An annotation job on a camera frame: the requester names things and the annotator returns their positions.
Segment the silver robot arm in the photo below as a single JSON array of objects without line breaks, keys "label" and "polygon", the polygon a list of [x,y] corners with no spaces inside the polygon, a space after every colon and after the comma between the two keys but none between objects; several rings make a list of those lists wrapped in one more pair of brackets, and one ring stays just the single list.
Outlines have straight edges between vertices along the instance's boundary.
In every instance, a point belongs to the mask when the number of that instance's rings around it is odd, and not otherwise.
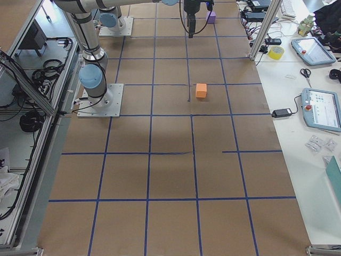
[{"label": "silver robot arm", "polygon": [[144,4],[150,1],[55,1],[56,5],[70,16],[70,26],[83,50],[85,66],[79,72],[79,80],[88,95],[91,107],[102,107],[111,99],[106,81],[108,58],[100,46],[93,23],[92,11],[100,10],[101,23],[106,27],[119,28],[120,7],[123,5]]},{"label": "silver robot arm", "polygon": [[[189,38],[202,31],[196,32],[196,14],[205,1],[153,1],[162,2],[167,6],[179,4],[180,20]],[[120,5],[99,8],[100,37],[130,36],[133,28],[133,17],[124,17]]]}]

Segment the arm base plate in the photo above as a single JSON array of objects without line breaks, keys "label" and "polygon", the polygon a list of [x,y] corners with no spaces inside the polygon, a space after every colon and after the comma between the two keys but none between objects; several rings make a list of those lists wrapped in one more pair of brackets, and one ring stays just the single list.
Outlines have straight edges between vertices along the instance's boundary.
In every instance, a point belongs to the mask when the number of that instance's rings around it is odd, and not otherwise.
[{"label": "arm base plate", "polygon": [[100,37],[123,37],[130,36],[133,29],[133,17],[120,17],[114,27],[107,27],[112,22],[100,19],[101,28],[99,32]]},{"label": "arm base plate", "polygon": [[79,107],[81,110],[77,112],[79,118],[105,118],[120,116],[121,104],[123,99],[124,84],[108,84],[107,92],[99,103],[95,106],[95,99],[89,98],[85,89],[83,89],[82,97],[88,99],[81,101]]}]

